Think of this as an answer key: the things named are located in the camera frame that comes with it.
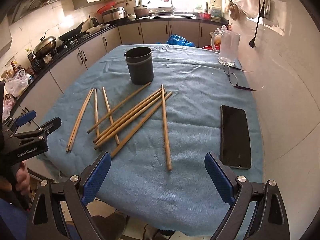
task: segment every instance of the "power cord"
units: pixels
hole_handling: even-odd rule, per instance
[[[263,4],[262,4],[262,8],[261,8],[261,0],[259,0],[259,14],[258,14],[258,22],[257,22],[256,32],[254,34],[254,38],[249,42],[249,46],[251,48],[254,48],[256,46],[254,44],[254,42],[255,42],[256,37],[257,37],[260,17],[264,18],[264,5],[265,5],[265,3],[266,3],[266,0],[263,0]]]

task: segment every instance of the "eyeglasses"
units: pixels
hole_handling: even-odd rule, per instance
[[[233,85],[235,88],[239,88],[239,89],[243,89],[243,90],[256,91],[255,89],[252,89],[252,88],[246,88],[246,87],[239,86],[238,85],[238,78],[233,72],[231,72],[230,68],[237,69],[237,70],[240,70],[243,72],[245,72],[245,71],[240,68],[232,67],[232,66],[230,67],[228,64],[225,64],[223,67],[223,70],[226,73],[226,75],[228,76],[231,85]]]

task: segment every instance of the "black cup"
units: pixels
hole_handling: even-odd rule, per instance
[[[145,85],[153,81],[152,49],[137,47],[125,54],[131,81],[135,85]]]

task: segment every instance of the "blue plastic bag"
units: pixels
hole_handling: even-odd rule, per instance
[[[195,44],[193,42],[189,42],[185,38],[178,35],[171,35],[166,44],[195,47]]]

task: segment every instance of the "frying pan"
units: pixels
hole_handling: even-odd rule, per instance
[[[84,22],[80,23],[77,28],[61,35],[58,39],[61,41],[67,41],[67,40],[71,39],[72,37],[78,35],[82,29],[83,24],[84,24]]]

